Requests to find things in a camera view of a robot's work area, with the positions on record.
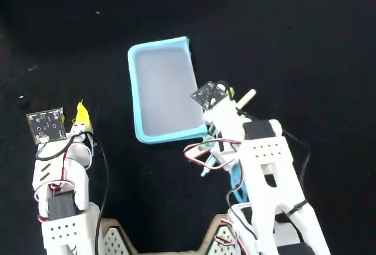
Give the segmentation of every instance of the blue part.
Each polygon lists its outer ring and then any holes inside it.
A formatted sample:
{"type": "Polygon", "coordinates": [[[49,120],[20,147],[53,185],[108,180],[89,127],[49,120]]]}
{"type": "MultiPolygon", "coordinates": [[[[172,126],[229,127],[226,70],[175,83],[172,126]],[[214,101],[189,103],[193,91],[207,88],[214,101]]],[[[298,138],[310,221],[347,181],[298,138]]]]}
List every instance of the blue part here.
{"type": "MultiPolygon", "coordinates": [[[[239,185],[240,180],[241,180],[240,166],[238,164],[236,164],[235,166],[233,166],[232,171],[230,173],[231,188],[235,189],[239,185]]],[[[248,193],[247,193],[245,183],[243,183],[243,185],[241,186],[240,189],[241,189],[241,193],[242,193],[243,197],[240,196],[239,190],[237,190],[237,191],[234,192],[234,196],[235,196],[236,200],[239,203],[247,202],[248,201],[248,193]]]]}
{"type": "Polygon", "coordinates": [[[207,133],[207,127],[202,124],[198,128],[182,130],[180,132],[168,133],[160,136],[148,136],[144,133],[142,127],[141,118],[141,108],[139,103],[139,91],[137,83],[136,65],[135,65],[135,55],[144,48],[150,47],[163,47],[165,45],[180,45],[183,46],[185,52],[190,55],[189,51],[189,39],[186,36],[182,36],[174,39],[167,39],[164,41],[141,43],[140,45],[135,45],[131,47],[128,51],[128,64],[129,64],[129,75],[130,82],[132,86],[132,101],[133,101],[133,116],[135,121],[135,134],[137,139],[142,143],[152,144],[152,143],[162,143],[162,142],[172,142],[175,140],[192,139],[197,137],[205,137],[207,133]]]}

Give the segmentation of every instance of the yellow tape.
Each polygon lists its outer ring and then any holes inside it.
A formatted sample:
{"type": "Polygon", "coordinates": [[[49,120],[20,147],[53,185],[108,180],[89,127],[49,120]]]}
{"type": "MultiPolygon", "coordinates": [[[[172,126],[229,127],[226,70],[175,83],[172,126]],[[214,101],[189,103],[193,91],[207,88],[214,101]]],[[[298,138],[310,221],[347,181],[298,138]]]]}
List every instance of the yellow tape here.
{"type": "Polygon", "coordinates": [[[90,123],[89,112],[86,110],[82,101],[80,101],[77,105],[77,116],[75,123],[85,123],[88,127],[88,130],[92,130],[92,124],[90,123]]]}

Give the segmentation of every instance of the black fabric surface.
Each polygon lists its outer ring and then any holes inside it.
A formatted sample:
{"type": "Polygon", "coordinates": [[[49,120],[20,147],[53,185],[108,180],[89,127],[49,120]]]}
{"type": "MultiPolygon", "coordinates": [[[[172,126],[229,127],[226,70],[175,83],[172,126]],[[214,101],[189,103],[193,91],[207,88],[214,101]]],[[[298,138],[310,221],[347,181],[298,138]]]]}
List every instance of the black fabric surface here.
{"type": "MultiPolygon", "coordinates": [[[[136,140],[127,66],[132,45],[183,35],[198,85],[224,79],[239,96],[256,88],[245,110],[311,145],[305,192],[332,254],[374,254],[375,0],[18,0],[0,11],[4,254],[43,249],[25,114],[64,106],[72,119],[80,99],[109,159],[104,216],[141,252],[199,247],[226,212],[228,174],[201,178],[182,155],[189,141],[136,140]]],[[[298,170],[304,152],[290,145],[298,170]]],[[[97,204],[104,176],[97,156],[89,171],[97,204]]]]}

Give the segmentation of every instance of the light blue tray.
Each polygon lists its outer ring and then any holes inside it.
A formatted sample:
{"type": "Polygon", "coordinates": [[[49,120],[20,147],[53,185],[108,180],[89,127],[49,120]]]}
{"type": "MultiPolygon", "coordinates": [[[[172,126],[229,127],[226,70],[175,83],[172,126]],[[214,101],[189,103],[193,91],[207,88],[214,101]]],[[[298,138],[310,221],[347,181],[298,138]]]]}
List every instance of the light blue tray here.
{"type": "Polygon", "coordinates": [[[128,51],[135,133],[161,143],[206,135],[187,37],[149,42],[128,51]]]}

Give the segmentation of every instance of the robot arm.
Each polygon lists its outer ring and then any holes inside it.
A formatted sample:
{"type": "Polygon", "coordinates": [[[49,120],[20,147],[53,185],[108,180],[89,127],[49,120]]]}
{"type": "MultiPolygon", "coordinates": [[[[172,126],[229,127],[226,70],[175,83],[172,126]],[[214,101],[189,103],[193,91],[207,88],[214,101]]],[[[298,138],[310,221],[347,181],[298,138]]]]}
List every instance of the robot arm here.
{"type": "Polygon", "coordinates": [[[96,229],[99,208],[89,202],[86,170],[93,155],[89,116],[80,103],[76,122],[65,133],[60,126],[63,119],[56,114],[60,112],[55,109],[27,115],[39,144],[32,185],[43,243],[48,255],[104,255],[102,232],[96,229]]]}
{"type": "Polygon", "coordinates": [[[237,189],[245,184],[249,202],[230,206],[227,214],[239,250],[244,249],[249,255],[295,254],[293,250],[301,255],[329,255],[317,217],[293,168],[293,157],[280,123],[239,115],[239,109],[255,94],[251,90],[236,103],[229,98],[225,86],[211,82],[192,94],[204,108],[204,119],[211,132],[220,133],[227,140],[223,150],[219,150],[219,142],[210,148],[215,157],[210,162],[224,164],[233,160],[225,170],[240,165],[241,183],[237,189]],[[288,217],[287,223],[277,220],[279,214],[288,217]],[[302,243],[289,222],[301,233],[302,243]]]}

